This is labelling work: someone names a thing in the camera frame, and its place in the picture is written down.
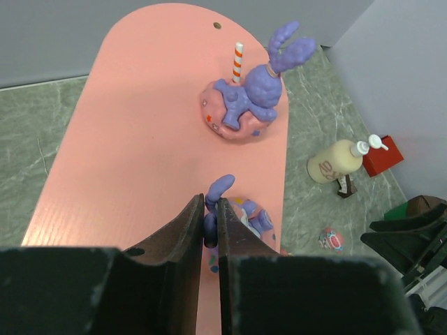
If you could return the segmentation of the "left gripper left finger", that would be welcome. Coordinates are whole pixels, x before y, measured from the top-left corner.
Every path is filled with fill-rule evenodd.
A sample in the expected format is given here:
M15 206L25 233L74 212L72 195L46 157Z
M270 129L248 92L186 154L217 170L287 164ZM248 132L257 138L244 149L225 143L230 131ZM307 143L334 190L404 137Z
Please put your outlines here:
M194 334L203 214L196 195L125 251L1 249L1 333Z

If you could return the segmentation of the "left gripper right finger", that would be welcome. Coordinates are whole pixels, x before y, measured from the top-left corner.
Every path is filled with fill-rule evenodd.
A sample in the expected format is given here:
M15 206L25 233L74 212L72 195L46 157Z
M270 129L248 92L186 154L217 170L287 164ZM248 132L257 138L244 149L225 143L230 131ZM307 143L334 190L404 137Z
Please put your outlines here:
M282 256L217 209L223 334L420 334L397 274L362 256Z

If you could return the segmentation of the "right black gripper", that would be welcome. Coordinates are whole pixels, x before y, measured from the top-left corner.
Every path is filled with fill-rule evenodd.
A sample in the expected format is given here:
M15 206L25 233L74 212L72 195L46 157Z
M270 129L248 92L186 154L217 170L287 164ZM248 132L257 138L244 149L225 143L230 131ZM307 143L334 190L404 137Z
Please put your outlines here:
M407 292L424 334L446 334L446 204L419 216L374 221L360 240L404 276L425 276Z

